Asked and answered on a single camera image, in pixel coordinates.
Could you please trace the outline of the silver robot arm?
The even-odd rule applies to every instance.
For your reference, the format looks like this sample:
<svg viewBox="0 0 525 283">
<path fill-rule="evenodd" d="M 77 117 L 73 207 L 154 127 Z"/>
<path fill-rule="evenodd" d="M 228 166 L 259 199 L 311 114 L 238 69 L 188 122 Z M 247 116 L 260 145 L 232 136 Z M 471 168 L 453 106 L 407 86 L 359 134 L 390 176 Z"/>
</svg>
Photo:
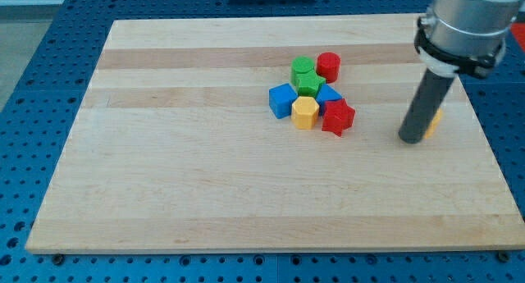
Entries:
<svg viewBox="0 0 525 283">
<path fill-rule="evenodd" d="M 485 79 L 502 61 L 505 38 L 524 0 L 433 0 L 418 18 L 414 47 L 444 78 Z"/>
</svg>

